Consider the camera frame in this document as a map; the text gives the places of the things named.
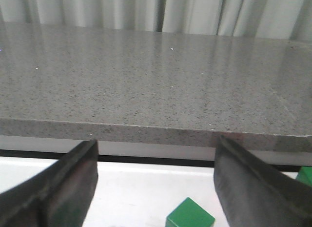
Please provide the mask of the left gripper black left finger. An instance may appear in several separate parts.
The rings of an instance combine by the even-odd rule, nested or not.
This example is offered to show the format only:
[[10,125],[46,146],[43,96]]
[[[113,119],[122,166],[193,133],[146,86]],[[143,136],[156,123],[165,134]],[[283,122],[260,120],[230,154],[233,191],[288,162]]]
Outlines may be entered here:
[[83,141],[54,164],[1,193],[2,227],[80,227],[98,182],[98,142]]

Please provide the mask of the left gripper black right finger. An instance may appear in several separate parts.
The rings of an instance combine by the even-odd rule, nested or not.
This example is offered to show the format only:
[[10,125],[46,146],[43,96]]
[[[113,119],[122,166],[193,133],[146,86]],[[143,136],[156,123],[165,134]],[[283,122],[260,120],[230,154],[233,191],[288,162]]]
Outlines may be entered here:
[[221,136],[214,186],[231,227],[310,227],[312,188]]

